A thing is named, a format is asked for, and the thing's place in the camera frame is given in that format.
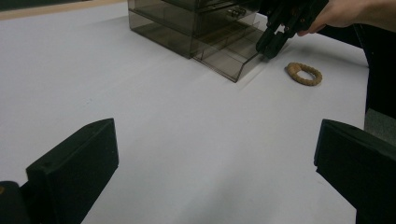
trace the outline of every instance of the white table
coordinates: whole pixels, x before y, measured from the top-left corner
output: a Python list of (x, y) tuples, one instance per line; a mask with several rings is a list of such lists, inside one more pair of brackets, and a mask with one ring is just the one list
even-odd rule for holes
[[(133, 33), (127, 13), (118, 3), (0, 21), (0, 180), (22, 185), (70, 134), (114, 118), (120, 167), (84, 223), (354, 223), (313, 160), (323, 119), (363, 128), (361, 49), (294, 37), (232, 83)], [(290, 62), (322, 83), (296, 83)]]

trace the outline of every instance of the wicker ring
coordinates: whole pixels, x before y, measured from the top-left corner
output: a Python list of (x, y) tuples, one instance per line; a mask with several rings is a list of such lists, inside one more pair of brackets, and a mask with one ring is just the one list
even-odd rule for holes
[[(305, 86), (316, 86), (322, 80), (322, 74), (317, 69), (310, 67), (308, 65), (305, 65), (303, 63), (289, 63), (288, 66), (286, 67), (286, 70), (288, 71), (288, 73), (292, 79), (294, 79), (296, 82), (301, 83)], [(312, 75), (314, 77), (314, 79), (309, 80), (309, 79), (300, 77), (297, 73), (302, 70), (305, 71), (306, 73)]]

